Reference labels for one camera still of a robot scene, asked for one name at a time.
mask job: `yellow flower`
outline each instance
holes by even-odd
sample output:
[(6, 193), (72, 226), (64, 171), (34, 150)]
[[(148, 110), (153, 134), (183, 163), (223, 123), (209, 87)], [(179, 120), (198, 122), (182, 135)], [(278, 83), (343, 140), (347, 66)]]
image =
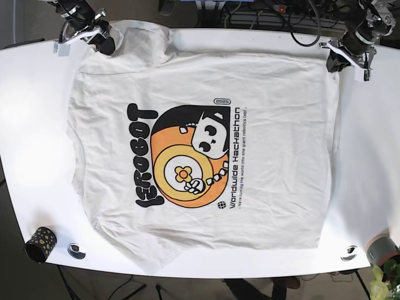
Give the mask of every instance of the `yellow flower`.
[(380, 267), (372, 268), (375, 280), (371, 281), (371, 300), (385, 300), (389, 293), (388, 286), (382, 282), (383, 272)]
[(175, 179), (179, 183), (181, 183), (182, 181), (190, 183), (192, 181), (192, 177), (190, 176), (190, 174), (192, 173), (192, 169), (190, 167), (176, 167), (175, 173)]

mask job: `cup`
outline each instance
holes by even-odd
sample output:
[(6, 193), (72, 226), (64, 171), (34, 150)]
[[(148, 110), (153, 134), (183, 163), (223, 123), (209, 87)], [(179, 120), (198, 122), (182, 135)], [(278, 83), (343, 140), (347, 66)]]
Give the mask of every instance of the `cup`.
[(387, 234), (380, 234), (370, 240), (366, 246), (366, 253), (371, 265), (382, 267), (388, 259), (400, 263), (400, 250)]
[(56, 244), (56, 235), (46, 227), (39, 227), (26, 242), (24, 250), (30, 259), (41, 264), (47, 260)]

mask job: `white table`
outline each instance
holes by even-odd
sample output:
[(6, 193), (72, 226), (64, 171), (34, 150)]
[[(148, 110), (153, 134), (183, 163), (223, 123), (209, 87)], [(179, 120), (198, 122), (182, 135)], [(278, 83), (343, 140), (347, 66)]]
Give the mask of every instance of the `white table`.
[[(314, 37), (302, 36), (304, 43)], [(183, 51), (267, 51), (326, 58), (328, 50), (297, 46), (282, 32), (177, 29), (174, 44)], [(81, 56), (77, 42), (68, 57), (42, 42), (0, 51), (0, 155), (12, 204), (24, 240), (39, 226), (53, 229), (58, 243), (48, 262), (77, 268), (143, 274), (94, 232), (71, 185), (73, 145), (66, 136), (67, 107)], [(334, 163), (329, 212), (317, 249), (252, 251), (193, 249), (157, 276), (258, 278), (316, 274), (369, 266), (361, 249), (388, 227), (400, 199), (400, 52), (379, 47), (371, 82), (341, 73), (341, 140)], [(400, 226), (392, 233), (400, 236)], [(67, 253), (79, 244), (86, 258)], [(350, 245), (358, 255), (344, 262)]]

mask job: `t-shirt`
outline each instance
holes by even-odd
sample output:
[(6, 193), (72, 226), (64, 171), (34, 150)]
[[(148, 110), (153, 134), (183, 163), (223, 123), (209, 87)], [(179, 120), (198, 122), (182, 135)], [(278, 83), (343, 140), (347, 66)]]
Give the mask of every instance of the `t-shirt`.
[(183, 251), (315, 248), (331, 196), (338, 74), (321, 59), (178, 51), (114, 25), (69, 103), (74, 186), (93, 228), (146, 273)]

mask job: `orange circle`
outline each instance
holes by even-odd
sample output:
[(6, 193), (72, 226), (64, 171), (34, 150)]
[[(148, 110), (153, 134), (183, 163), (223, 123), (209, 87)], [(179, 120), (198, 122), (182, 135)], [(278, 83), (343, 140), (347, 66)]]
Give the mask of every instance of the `orange circle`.
[(180, 176), (182, 179), (186, 179), (186, 178), (188, 178), (189, 174), (188, 174), (188, 172), (186, 172), (185, 170), (182, 170), (181, 172), (179, 172), (179, 176)]
[(194, 150), (192, 146), (187, 145), (173, 145), (166, 149), (164, 149), (157, 157), (154, 162), (153, 172), (154, 179), (159, 188), (159, 190), (168, 195), (172, 199), (176, 199), (177, 201), (192, 201), (197, 198), (200, 198), (204, 194), (207, 193), (210, 188), (209, 185), (206, 185), (206, 188), (203, 192), (199, 192), (197, 194), (193, 194), (187, 191), (177, 191), (172, 186), (169, 185), (167, 179), (164, 175), (164, 168), (168, 161), (177, 156), (188, 156), (189, 158), (195, 160), (195, 162), (200, 166), (202, 172), (203, 182), (206, 181), (207, 178), (211, 178), (213, 176), (213, 165), (210, 163), (210, 160), (203, 153), (197, 152)]
[[(161, 194), (168, 201), (171, 201), (172, 203), (181, 206), (183, 208), (200, 208), (215, 201), (224, 192), (229, 177), (227, 174), (226, 176), (223, 176), (221, 180), (214, 182), (213, 185), (209, 186), (207, 184), (206, 185), (206, 191), (208, 191), (207, 194), (205, 194), (205, 192), (199, 193), (197, 195), (192, 195), (193, 196), (192, 198), (185, 197), (185, 195), (181, 193), (177, 195), (175, 191), (168, 190), (166, 182), (163, 179), (164, 168), (162, 166), (159, 166), (160, 163), (158, 161), (158, 159), (160, 158), (159, 156), (163, 155), (163, 152), (167, 148), (170, 147), (175, 148), (177, 145), (191, 147), (191, 140), (193, 137), (193, 133), (194, 133), (194, 128), (192, 127), (188, 127), (187, 133), (182, 134), (179, 130), (179, 127), (176, 126), (163, 129), (151, 136), (151, 155), (153, 161), (154, 178), (156, 180), (157, 187), (159, 188)], [(199, 162), (202, 169), (207, 169), (204, 163), (200, 163), (200, 161), (202, 161), (200, 157), (195, 160)], [(224, 162), (228, 160), (229, 157), (227, 154), (225, 154), (220, 159), (208, 159), (209, 163), (211, 164), (211, 176), (213, 176), (214, 170), (220, 170), (224, 168)]]

